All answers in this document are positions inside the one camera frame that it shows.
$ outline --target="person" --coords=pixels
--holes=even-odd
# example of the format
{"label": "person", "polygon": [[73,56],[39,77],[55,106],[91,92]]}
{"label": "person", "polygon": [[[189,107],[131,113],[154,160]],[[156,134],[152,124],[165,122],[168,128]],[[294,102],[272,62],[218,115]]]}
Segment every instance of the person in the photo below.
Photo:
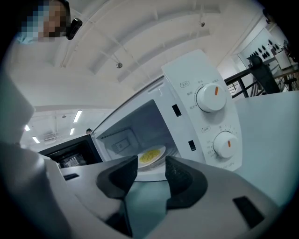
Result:
{"label": "person", "polygon": [[87,129],[86,130],[86,134],[91,134],[92,130],[91,129]]}
{"label": "person", "polygon": [[65,0],[43,0],[30,5],[21,15],[16,39],[21,44],[43,42],[54,37],[65,36],[71,25],[70,5]]}

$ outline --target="white plate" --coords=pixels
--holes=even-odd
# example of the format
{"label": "white plate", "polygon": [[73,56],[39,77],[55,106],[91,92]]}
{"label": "white plate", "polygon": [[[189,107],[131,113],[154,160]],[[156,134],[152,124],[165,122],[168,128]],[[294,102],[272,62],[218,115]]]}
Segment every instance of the white plate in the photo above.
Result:
{"label": "white plate", "polygon": [[[140,162],[139,159],[142,157],[142,155],[149,152],[150,150],[159,150],[160,153],[156,157],[154,157],[151,161],[149,161],[147,163]],[[152,164],[153,162],[160,159],[163,156],[163,154],[165,153],[165,151],[166,151],[166,147],[164,145],[155,145],[155,146],[152,146],[150,148],[147,148],[146,150],[144,150],[140,154],[138,154],[138,167],[143,168],[145,166],[148,166],[148,165]]]}

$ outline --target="microwave control panel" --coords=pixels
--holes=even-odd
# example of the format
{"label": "microwave control panel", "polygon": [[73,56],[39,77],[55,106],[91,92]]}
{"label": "microwave control panel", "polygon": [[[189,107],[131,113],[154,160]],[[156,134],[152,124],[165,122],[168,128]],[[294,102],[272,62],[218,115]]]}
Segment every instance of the microwave control panel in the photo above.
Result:
{"label": "microwave control panel", "polygon": [[204,52],[190,52],[162,70],[192,122],[206,164],[230,171],[241,167],[242,135],[235,104]]}

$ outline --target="wooden table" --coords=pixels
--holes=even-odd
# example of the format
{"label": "wooden table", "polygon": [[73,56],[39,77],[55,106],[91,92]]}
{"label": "wooden table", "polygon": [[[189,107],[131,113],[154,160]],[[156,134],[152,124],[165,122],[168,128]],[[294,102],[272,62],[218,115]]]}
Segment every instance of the wooden table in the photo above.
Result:
{"label": "wooden table", "polygon": [[274,79],[278,79],[278,78],[284,78],[284,84],[288,85],[288,90],[292,91],[292,83],[296,81],[296,79],[292,80],[292,79],[288,79],[288,75],[291,74],[295,74],[299,72],[299,66],[298,64],[296,65],[292,65],[291,67],[287,68],[287,69],[278,69],[277,72],[275,74],[273,74],[273,78]]}

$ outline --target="food on plate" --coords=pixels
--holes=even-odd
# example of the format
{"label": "food on plate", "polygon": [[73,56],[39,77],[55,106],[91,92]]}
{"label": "food on plate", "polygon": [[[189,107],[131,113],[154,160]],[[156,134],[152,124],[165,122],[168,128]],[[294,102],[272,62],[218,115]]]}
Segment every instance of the food on plate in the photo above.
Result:
{"label": "food on plate", "polygon": [[146,153],[144,153],[139,161],[142,162],[142,163],[147,163],[147,162],[150,162],[152,161],[155,157],[157,157],[158,155],[160,154],[160,150],[156,149],[156,150],[150,150]]}

